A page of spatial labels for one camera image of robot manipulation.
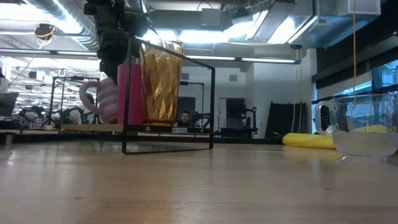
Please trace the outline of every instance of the person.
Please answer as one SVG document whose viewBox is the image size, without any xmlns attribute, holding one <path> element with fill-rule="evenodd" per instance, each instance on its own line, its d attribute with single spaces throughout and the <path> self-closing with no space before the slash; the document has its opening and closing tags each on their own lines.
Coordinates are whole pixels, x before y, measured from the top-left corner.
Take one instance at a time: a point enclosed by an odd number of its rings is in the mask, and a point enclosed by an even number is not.
<svg viewBox="0 0 398 224">
<path fill-rule="evenodd" d="M 90 101 L 91 104 L 95 105 L 94 97 L 93 95 L 87 93 L 87 98 Z M 83 109 L 84 114 L 90 113 L 91 111 L 87 109 L 84 105 L 79 105 L 79 108 Z M 91 124 L 94 120 L 94 114 L 90 114 L 87 116 L 88 119 L 88 124 Z M 78 110 L 73 110 L 69 114 L 69 122 L 71 124 L 81 124 L 81 115 Z"/>
<path fill-rule="evenodd" d="M 177 120 L 174 126 L 177 127 L 196 127 L 198 126 L 196 123 L 192 122 L 190 119 L 190 113 L 188 111 L 183 111 L 181 114 L 181 119 Z"/>
</svg>

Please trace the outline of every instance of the small sticker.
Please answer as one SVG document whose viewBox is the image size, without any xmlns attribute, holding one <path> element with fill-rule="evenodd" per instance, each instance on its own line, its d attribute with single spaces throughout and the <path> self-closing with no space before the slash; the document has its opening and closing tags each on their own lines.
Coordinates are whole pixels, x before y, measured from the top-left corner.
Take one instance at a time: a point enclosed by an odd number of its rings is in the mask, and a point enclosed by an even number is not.
<svg viewBox="0 0 398 224">
<path fill-rule="evenodd" d="M 173 128 L 172 132 L 176 134 L 187 134 L 188 128 Z"/>
</svg>

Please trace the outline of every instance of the ceiling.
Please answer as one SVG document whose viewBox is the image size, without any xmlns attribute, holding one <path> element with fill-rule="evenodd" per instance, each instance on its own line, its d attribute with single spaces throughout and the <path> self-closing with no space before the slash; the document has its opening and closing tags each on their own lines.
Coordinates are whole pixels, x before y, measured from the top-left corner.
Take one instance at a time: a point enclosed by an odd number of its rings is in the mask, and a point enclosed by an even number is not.
<svg viewBox="0 0 398 224">
<path fill-rule="evenodd" d="M 0 7 L 2 7 L 0 13 L 0 49 L 39 49 L 39 47 L 42 47 L 44 50 L 89 51 L 87 46 L 82 44 L 82 35 L 81 33 L 79 34 L 79 30 L 73 32 L 72 26 L 66 26 L 67 24 L 57 20 L 54 15 L 49 16 L 48 14 L 44 14 L 37 7 L 10 3 L 24 3 L 25 1 L 31 2 L 28 0 L 0 0 Z M 72 12 L 71 15 L 73 15 L 73 18 L 79 18 L 76 21 L 82 27 L 90 27 L 90 32 L 84 34 L 85 36 L 93 33 L 93 18 L 83 15 L 83 7 L 86 1 L 59 0 L 59 2 L 64 4 L 67 10 L 69 6 L 73 8 L 68 12 Z M 136 0 L 126 0 L 126 2 L 128 6 L 137 4 Z M 297 59 L 297 51 L 284 43 L 288 41 L 292 34 L 297 32 L 300 26 L 308 22 L 310 15 L 313 14 L 312 0 L 297 0 L 291 1 L 288 4 L 286 4 L 288 1 L 285 0 L 211 0 L 209 2 L 194 0 L 148 0 L 145 2 L 150 10 L 150 15 L 157 13 L 158 18 L 161 21 L 165 21 L 162 26 L 201 26 L 201 24 L 197 24 L 203 19 L 201 11 L 211 8 L 216 9 L 215 11 L 222 10 L 221 16 L 225 15 L 228 18 L 232 18 L 237 9 L 247 9 L 250 15 L 244 18 L 249 17 L 249 20 L 252 19 L 252 21 L 240 23 L 236 26 L 229 26 L 224 32 L 217 31 L 217 29 L 223 29 L 226 25 L 221 23 L 219 28 L 216 27 L 216 30 L 213 30 L 217 34 L 222 35 L 222 38 L 227 35 L 227 42 L 216 41 L 215 43 L 211 43 L 215 36 L 196 36 L 199 41 L 210 39 L 210 43 L 207 41 L 203 41 L 203 43 L 186 41 L 184 43 L 185 55 Z M 321 11 L 329 13 L 331 7 L 334 6 L 327 6 L 325 4 L 321 6 Z M 171 22 L 171 17 L 175 18 L 175 24 Z M 266 23 L 263 21 L 277 24 L 277 26 L 265 26 Z M 51 38 L 51 42 L 47 42 L 45 45 L 33 33 L 34 29 L 42 23 L 53 24 L 57 28 Z M 156 20 L 153 20 L 153 23 L 159 33 L 162 30 L 171 30 L 176 38 L 182 38 L 183 33 L 186 31 L 186 29 L 162 27 Z M 258 34 L 254 33 L 252 39 L 248 38 L 256 24 L 260 27 L 259 30 L 262 29 L 262 31 Z M 31 105 L 32 103 L 44 106 L 48 105 L 52 84 L 51 77 L 57 76 L 59 73 L 62 75 L 65 72 L 66 76 L 79 75 L 86 78 L 105 77 L 98 70 L 100 61 L 95 57 L 67 59 L 51 55 L 48 58 L 32 59 L 31 55 L 26 54 L 3 56 L 2 60 L 6 61 L 9 65 L 8 68 L 11 69 L 8 79 L 12 81 L 12 85 L 9 91 L 22 93 L 19 98 L 21 105 Z M 30 61 L 31 63 L 27 71 L 22 72 L 23 68 Z M 214 67 L 240 68 L 243 72 L 250 66 L 248 62 L 226 62 L 219 60 L 207 60 L 206 63 Z M 183 65 L 195 66 L 189 62 L 184 62 Z M 29 78 L 29 72 L 31 71 L 38 71 L 37 73 L 41 75 L 41 79 Z M 27 85 L 32 86 L 33 89 L 27 90 Z M 66 82 L 66 86 L 68 86 L 68 89 L 65 90 L 65 93 L 68 95 L 68 99 L 66 99 L 67 106 L 79 104 L 80 101 L 75 100 L 75 98 L 78 98 L 76 91 L 80 85 L 81 83 Z M 60 86 L 55 89 L 56 94 L 62 92 Z M 60 95 L 56 95 L 55 100 L 60 101 Z"/>
</svg>

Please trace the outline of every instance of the pink container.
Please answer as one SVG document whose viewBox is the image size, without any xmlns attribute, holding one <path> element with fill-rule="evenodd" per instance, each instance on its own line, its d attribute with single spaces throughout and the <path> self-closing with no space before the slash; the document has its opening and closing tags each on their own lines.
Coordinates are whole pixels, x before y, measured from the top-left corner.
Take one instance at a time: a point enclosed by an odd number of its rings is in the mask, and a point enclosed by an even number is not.
<svg viewBox="0 0 398 224">
<path fill-rule="evenodd" d="M 124 97 L 126 95 L 126 78 L 129 72 L 125 64 L 118 67 L 118 99 L 119 99 L 119 124 L 124 122 Z M 142 124 L 142 98 L 141 98 L 141 66 L 131 65 L 129 119 L 128 124 Z"/>
</svg>

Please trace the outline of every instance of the wooden table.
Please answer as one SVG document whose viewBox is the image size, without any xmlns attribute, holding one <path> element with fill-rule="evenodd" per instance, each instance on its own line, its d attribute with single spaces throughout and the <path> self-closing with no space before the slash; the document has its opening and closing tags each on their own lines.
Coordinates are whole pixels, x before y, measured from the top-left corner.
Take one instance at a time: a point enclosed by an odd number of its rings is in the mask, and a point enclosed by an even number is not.
<svg viewBox="0 0 398 224">
<path fill-rule="evenodd" d="M 122 156 L 115 142 L 13 147 L 0 149 L 2 224 L 397 223 L 398 168 L 338 164 L 329 149 L 216 144 Z"/>
</svg>

